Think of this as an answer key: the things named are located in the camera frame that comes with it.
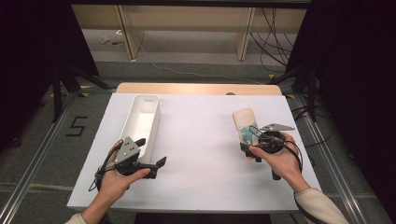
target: black cable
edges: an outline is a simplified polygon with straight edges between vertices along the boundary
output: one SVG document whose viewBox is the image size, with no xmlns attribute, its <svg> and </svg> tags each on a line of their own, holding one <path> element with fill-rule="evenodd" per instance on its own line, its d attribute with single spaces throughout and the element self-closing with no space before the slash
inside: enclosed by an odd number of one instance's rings
<svg viewBox="0 0 396 224">
<path fill-rule="evenodd" d="M 289 40 L 289 38 L 288 38 L 288 36 L 286 35 L 286 34 L 283 34 L 285 37 L 286 37 L 286 39 L 289 41 L 289 44 L 291 45 L 291 47 L 293 48 L 294 46 L 293 46 L 293 44 L 291 44 L 291 41 Z"/>
<path fill-rule="evenodd" d="M 259 37 L 259 39 L 260 39 L 262 42 L 265 43 L 265 45 L 268 45 L 268 46 L 270 46 L 270 47 L 272 47 L 272 48 L 274 48 L 274 49 L 279 49 L 279 47 L 277 47 L 277 46 L 275 46 L 275 45 L 272 45 L 272 44 L 268 43 L 266 40 L 262 39 L 262 36 L 260 35 L 260 33 L 256 33 L 256 35 Z"/>
<path fill-rule="evenodd" d="M 312 167 L 315 167 L 315 160 L 309 155 L 308 155 L 308 159 L 311 161 Z"/>
<path fill-rule="evenodd" d="M 268 32 L 268 36 L 267 36 L 267 38 L 264 41 L 264 45 L 263 46 L 265 47 L 265 44 L 268 42 L 268 38 L 270 37 L 270 34 L 272 32 L 272 27 L 271 27 L 270 22 L 267 19 L 267 16 L 265 15 L 264 8 L 262 8 L 262 15 L 264 16 L 265 20 L 267 21 L 268 28 L 270 28 L 270 32 Z"/>
<path fill-rule="evenodd" d="M 96 172 L 95 174 L 95 179 L 93 180 L 93 182 L 91 183 L 90 188 L 88 189 L 88 191 L 93 191 L 94 189 L 96 189 L 98 186 L 96 183 L 98 178 L 102 178 L 103 175 L 105 174 L 105 169 L 106 169 L 106 165 L 108 163 L 108 160 L 110 160 L 111 155 L 113 155 L 113 153 L 116 150 L 119 150 L 120 147 L 122 145 L 122 142 L 120 142 L 118 145 L 116 145 L 115 147 L 111 148 L 110 152 L 107 154 L 105 161 L 103 162 L 103 165 L 100 167 L 100 169 Z"/>
<path fill-rule="evenodd" d="M 257 132 L 254 133 L 253 131 L 251 131 L 251 128 L 254 128 Z M 263 140 L 263 141 L 267 141 L 267 140 L 271 140 L 271 139 L 272 139 L 270 136 L 266 135 L 265 133 L 262 133 L 262 131 L 260 131 L 260 129 L 257 128 L 256 126 L 249 125 L 249 126 L 248 126 L 248 130 L 249 130 L 254 136 L 258 137 L 259 139 L 261 139 L 261 140 Z"/>
<path fill-rule="evenodd" d="M 279 59 L 277 59 L 276 57 L 274 57 L 274 55 L 272 55 L 270 52 L 268 52 L 268 50 L 266 50 L 265 48 L 263 48 L 259 42 L 256 40 L 256 38 L 254 38 L 253 34 L 250 33 L 251 37 L 253 37 L 254 42 L 256 42 L 256 44 L 262 49 L 262 51 L 264 51 L 268 56 L 270 56 L 272 59 L 274 59 L 275 61 L 277 61 L 278 63 L 286 66 L 285 63 L 282 63 Z"/>
<path fill-rule="evenodd" d="M 325 108 L 325 107 L 322 106 L 322 105 L 315 105 L 314 108 Z M 302 110 L 297 116 L 295 116 L 295 115 L 293 114 L 293 112 L 295 112 L 296 110 L 299 110 L 299 109 L 303 109 L 303 110 Z M 297 108 L 297 109 L 293 109 L 293 110 L 291 111 L 291 114 L 293 114 L 294 121 L 297 121 L 298 119 L 302 119 L 302 118 L 306 118 L 306 117 L 311 116 L 311 115 L 304 115 L 304 116 L 303 116 L 303 114 L 304 114 L 305 112 L 307 112 L 308 109 L 309 109 L 309 108 L 308 108 L 307 105 L 302 106 L 302 107 L 299 107 L 299 108 Z M 330 118 L 330 117 L 326 117 L 326 116 L 320 115 L 320 114 L 317 113 L 317 112 L 315 113 L 315 115 L 318 115 L 318 116 L 323 117 L 323 118 L 325 118 L 325 119 L 329 119 L 329 118 Z"/>
<path fill-rule="evenodd" d="M 324 115 L 321 115 L 318 112 L 315 112 L 314 115 L 317 116 L 317 117 L 324 118 L 324 119 L 329 119 L 330 118 L 330 117 L 326 117 Z M 311 117 L 311 115 L 308 114 L 308 115 L 304 115 L 304 116 L 299 117 L 299 119 L 309 118 L 309 117 Z"/>
<path fill-rule="evenodd" d="M 307 105 L 303 105 L 303 106 L 294 108 L 294 109 L 291 110 L 291 113 L 293 113 L 293 112 L 296 111 L 296 110 L 305 109 L 305 108 L 308 108 L 308 106 L 307 106 Z M 324 105 L 315 105 L 315 108 L 326 109 L 326 107 L 325 107 Z"/>
<path fill-rule="evenodd" d="M 292 143 L 294 144 L 294 146 L 297 148 L 298 153 L 300 154 L 300 159 L 299 159 L 299 154 L 297 154 L 293 149 L 291 149 L 290 147 L 286 146 L 286 144 L 283 144 L 283 147 L 285 149 L 287 149 L 297 160 L 298 162 L 298 166 L 300 168 L 300 172 L 303 171 L 303 154 L 301 152 L 301 150 L 297 147 L 297 145 L 294 142 L 291 141 L 286 141 L 286 143 Z"/>
<path fill-rule="evenodd" d="M 269 72 L 283 73 L 283 71 L 276 71 L 276 70 L 273 70 L 273 69 L 270 69 L 270 68 L 266 67 L 266 66 L 264 65 L 263 61 L 262 61 L 262 53 L 260 54 L 260 62 L 262 63 L 262 67 L 263 67 L 265 70 L 269 71 Z"/>
<path fill-rule="evenodd" d="M 315 144 L 312 144 L 312 145 L 308 145 L 308 146 L 304 146 L 304 147 L 305 148 L 314 147 L 314 146 L 317 146 L 317 145 L 320 145 L 322 143 L 327 142 L 332 137 L 333 132 L 334 132 L 334 128 L 332 128 L 332 131 L 330 132 L 330 134 L 329 134 L 329 136 L 327 138 L 323 139 L 322 141 L 320 141 L 318 143 L 315 143 Z"/>
<path fill-rule="evenodd" d="M 298 224 L 297 218 L 293 214 L 289 214 L 289 216 L 293 220 L 294 224 Z"/>
<path fill-rule="evenodd" d="M 286 56 L 285 51 L 282 49 L 282 46 L 280 45 L 280 42 L 279 42 L 279 40 L 277 39 L 277 36 L 276 36 L 276 26 L 275 26 L 275 18 L 276 18 L 276 8 L 273 8 L 273 25 L 272 25 L 272 27 L 273 27 L 273 35 L 274 35 L 274 38 L 275 38 L 275 41 L 276 41 L 276 45 L 278 46 L 277 51 L 279 52 L 280 58 L 282 59 L 283 63 L 286 63 L 285 60 L 283 59 L 283 56 L 282 56 L 282 53 L 280 52 L 280 50 L 282 50 L 283 55 L 285 55 L 285 58 L 286 58 L 287 60 L 288 60 L 289 58 L 288 58 L 288 56 Z"/>
</svg>

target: white table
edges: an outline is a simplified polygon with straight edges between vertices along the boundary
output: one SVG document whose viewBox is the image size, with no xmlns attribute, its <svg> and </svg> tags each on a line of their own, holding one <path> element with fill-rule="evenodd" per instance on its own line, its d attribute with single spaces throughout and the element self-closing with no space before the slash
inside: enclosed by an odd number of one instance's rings
<svg viewBox="0 0 396 224">
<path fill-rule="evenodd" d="M 78 177 L 68 207 L 87 207 L 93 175 L 118 140 L 135 94 L 114 93 Z M 151 162 L 167 157 L 156 179 L 134 183 L 112 208 L 136 212 L 274 213 L 296 211 L 286 181 L 240 150 L 232 113 L 253 108 L 259 126 L 296 127 L 284 96 L 159 94 L 161 119 Z M 298 130 L 288 131 L 304 158 L 304 178 L 320 189 Z"/>
</svg>

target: white sleeve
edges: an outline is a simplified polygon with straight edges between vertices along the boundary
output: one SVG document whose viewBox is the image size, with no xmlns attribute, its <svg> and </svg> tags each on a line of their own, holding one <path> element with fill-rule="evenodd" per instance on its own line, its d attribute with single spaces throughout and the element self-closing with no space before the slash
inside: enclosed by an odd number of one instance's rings
<svg viewBox="0 0 396 224">
<path fill-rule="evenodd" d="M 313 223 L 348 223 L 338 207 L 318 189 L 294 194 L 298 208 Z"/>
<path fill-rule="evenodd" d="M 87 224 L 82 218 L 81 213 L 74 214 L 70 219 L 64 224 Z"/>
</svg>

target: human hand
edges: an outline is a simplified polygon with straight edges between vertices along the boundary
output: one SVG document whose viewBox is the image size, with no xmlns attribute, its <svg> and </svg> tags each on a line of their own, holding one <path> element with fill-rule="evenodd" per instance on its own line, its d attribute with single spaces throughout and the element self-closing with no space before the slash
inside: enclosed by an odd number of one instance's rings
<svg viewBox="0 0 396 224">
<path fill-rule="evenodd" d="M 113 148 L 119 146 L 122 144 L 122 142 L 122 140 L 119 140 L 113 146 Z M 116 159 L 116 156 L 117 151 L 113 152 L 107 164 L 113 162 Z M 116 200 L 122 197 L 122 195 L 125 193 L 125 190 L 127 190 L 132 183 L 148 175 L 149 172 L 149 168 L 139 170 L 132 175 L 122 175 L 117 171 L 117 169 L 107 171 L 103 176 L 99 195 L 114 203 Z"/>
<path fill-rule="evenodd" d="M 122 144 L 122 140 L 119 140 L 113 146 L 113 148 L 119 146 L 120 144 Z M 116 155 L 117 152 L 113 152 L 107 164 L 113 162 L 116 159 Z M 81 217 L 89 224 L 99 223 L 111 205 L 120 197 L 122 197 L 122 195 L 125 193 L 125 190 L 127 190 L 129 186 L 136 180 L 148 175 L 149 172 L 149 168 L 139 170 L 132 175 L 122 175 L 116 169 L 106 171 L 102 178 L 102 184 L 101 188 L 99 189 L 99 193 L 93 199 L 90 206 L 88 206 L 87 209 L 81 213 Z"/>
<path fill-rule="evenodd" d="M 298 150 L 293 144 L 293 137 L 287 133 L 281 134 L 286 142 L 286 146 L 298 154 Z M 275 154 L 266 153 L 259 147 L 250 147 L 249 149 L 256 156 L 266 160 L 273 171 L 280 177 L 284 178 L 295 192 L 300 192 L 304 189 L 310 188 L 300 172 L 298 161 L 293 154 L 285 148 L 282 148 L 282 150 Z"/>
</svg>

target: white box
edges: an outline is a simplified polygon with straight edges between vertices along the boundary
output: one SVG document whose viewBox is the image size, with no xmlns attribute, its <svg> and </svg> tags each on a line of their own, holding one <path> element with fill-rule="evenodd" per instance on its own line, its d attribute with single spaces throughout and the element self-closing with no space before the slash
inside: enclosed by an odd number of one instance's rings
<svg viewBox="0 0 396 224">
<path fill-rule="evenodd" d="M 158 95 L 140 94 L 134 97 L 120 139 L 125 140 L 127 136 L 134 141 L 146 138 L 138 159 L 142 163 L 150 163 L 160 115 Z"/>
</svg>

